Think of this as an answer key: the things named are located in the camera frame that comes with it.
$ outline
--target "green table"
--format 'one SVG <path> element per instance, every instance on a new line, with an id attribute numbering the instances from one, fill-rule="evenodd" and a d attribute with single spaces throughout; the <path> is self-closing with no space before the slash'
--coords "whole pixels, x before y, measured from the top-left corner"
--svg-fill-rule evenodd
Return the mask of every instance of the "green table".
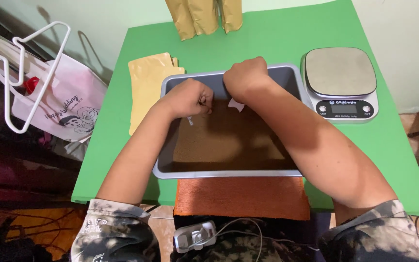
<path id="1" fill-rule="evenodd" d="M 407 212 L 419 215 L 419 169 L 386 82 L 379 70 L 351 0 L 243 14 L 243 26 L 225 34 L 219 28 L 181 42 L 172 22 L 130 28 L 104 98 L 95 132 L 72 194 L 74 202 L 95 197 L 108 169 L 129 139 L 132 108 L 127 63 L 169 52 L 187 73 L 229 69 L 263 56 L 268 64 L 292 62 L 323 47 L 357 47 L 370 57 L 378 81 L 379 113 L 369 123 L 337 127 L 363 150 L 391 184 Z M 151 176 L 144 203 L 173 205 L 177 180 Z M 305 183 L 311 208 L 332 210 L 330 197 Z"/>

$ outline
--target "tie-dye shirt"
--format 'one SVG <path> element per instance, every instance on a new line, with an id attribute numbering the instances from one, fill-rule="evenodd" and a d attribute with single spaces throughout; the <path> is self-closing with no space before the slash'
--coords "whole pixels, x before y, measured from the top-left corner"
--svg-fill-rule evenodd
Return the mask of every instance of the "tie-dye shirt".
<path id="1" fill-rule="evenodd" d="M 148 217 L 134 205 L 92 199 L 72 245 L 72 261 L 160 261 L 158 241 L 147 224 Z M 241 222 L 240 226 L 244 232 L 259 235 L 254 224 Z M 231 233 L 218 236 L 215 245 L 199 251 L 177 254 L 174 250 L 171 261 L 254 262 L 259 248 L 259 236 Z M 318 240 L 318 248 L 328 262 L 419 262 L 415 224 L 398 200 L 382 203 L 330 229 Z M 263 239 L 259 262 L 313 261 L 307 249 L 288 241 Z"/>

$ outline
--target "gray baking pan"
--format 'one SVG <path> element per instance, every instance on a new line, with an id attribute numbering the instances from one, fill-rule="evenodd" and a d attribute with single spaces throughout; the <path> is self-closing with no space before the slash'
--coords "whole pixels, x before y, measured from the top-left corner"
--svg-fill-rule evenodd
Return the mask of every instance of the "gray baking pan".
<path id="1" fill-rule="evenodd" d="M 166 95 L 173 87 L 182 83 L 187 78 L 198 80 L 214 91 L 215 99 L 231 99 L 223 83 L 225 71 L 216 71 L 197 74 L 177 74 L 165 78 L 161 86 L 161 97 Z M 310 98 L 306 94 L 301 81 L 300 70 L 290 63 L 279 63 L 268 66 L 269 76 L 281 87 L 302 101 L 309 108 L 313 109 Z M 211 178 L 211 177 L 276 177 L 302 176 L 296 169 L 292 170 L 222 170 L 222 171 L 194 171 L 194 172 L 173 172 L 170 168 L 173 162 L 174 149 L 178 138 L 180 119 L 171 123 L 169 133 L 164 146 L 158 155 L 153 167 L 153 173 L 160 179 L 184 179 L 184 178 Z"/>

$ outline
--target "orange cloth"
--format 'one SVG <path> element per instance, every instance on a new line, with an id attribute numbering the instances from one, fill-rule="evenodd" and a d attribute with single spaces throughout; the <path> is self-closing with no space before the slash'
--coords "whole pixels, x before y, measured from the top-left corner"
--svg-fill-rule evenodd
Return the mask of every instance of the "orange cloth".
<path id="1" fill-rule="evenodd" d="M 310 220 L 301 177 L 179 179 L 175 215 Z"/>

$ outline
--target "kitchen scale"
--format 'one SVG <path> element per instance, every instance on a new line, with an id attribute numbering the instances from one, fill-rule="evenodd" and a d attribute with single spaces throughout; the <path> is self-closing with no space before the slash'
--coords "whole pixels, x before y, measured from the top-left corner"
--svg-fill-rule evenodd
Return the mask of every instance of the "kitchen scale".
<path id="1" fill-rule="evenodd" d="M 331 123 L 365 123 L 379 110 L 376 76 L 366 53 L 333 47 L 308 52 L 302 76 L 314 110 Z"/>

